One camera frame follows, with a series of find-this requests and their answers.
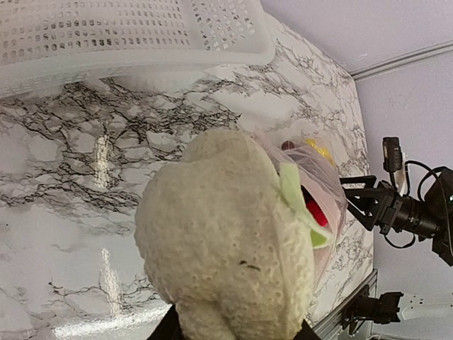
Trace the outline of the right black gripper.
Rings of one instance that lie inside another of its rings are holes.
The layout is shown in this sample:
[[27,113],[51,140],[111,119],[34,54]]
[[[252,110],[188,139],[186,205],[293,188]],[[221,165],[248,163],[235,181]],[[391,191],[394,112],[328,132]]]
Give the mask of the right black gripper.
[[396,196],[379,221],[381,191],[351,191],[374,188],[373,175],[340,178],[348,200],[348,211],[368,231],[375,226],[386,236],[390,230],[410,232],[413,240],[432,241],[431,249],[445,263],[452,265],[452,170],[441,166],[433,170],[435,181],[423,197]]

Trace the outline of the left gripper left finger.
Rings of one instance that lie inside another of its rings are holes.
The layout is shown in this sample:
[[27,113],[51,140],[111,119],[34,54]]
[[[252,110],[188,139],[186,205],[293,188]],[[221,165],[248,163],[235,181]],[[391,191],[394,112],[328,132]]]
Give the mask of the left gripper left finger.
[[175,305],[170,307],[147,340],[184,340]]

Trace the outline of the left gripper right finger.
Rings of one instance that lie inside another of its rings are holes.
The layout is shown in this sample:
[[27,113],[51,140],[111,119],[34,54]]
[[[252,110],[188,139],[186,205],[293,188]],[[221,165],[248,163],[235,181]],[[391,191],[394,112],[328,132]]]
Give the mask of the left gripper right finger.
[[294,336],[293,340],[321,340],[321,338],[304,320],[302,322],[302,329]]

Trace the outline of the clear zip top bag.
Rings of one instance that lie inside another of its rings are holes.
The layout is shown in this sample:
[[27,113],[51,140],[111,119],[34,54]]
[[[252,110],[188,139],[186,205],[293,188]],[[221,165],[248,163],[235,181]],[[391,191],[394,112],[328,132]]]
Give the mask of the clear zip top bag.
[[231,214],[253,267],[301,295],[315,290],[345,225],[346,198],[332,164],[300,142],[282,151],[263,133],[242,135]]

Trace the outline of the white fake cauliflower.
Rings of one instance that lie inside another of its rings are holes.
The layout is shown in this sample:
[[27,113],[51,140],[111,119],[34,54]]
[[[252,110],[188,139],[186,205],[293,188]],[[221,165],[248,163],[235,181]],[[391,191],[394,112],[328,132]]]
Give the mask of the white fake cauliflower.
[[299,170],[239,130],[209,130],[148,182],[134,239],[184,339],[293,339],[333,242],[306,208]]

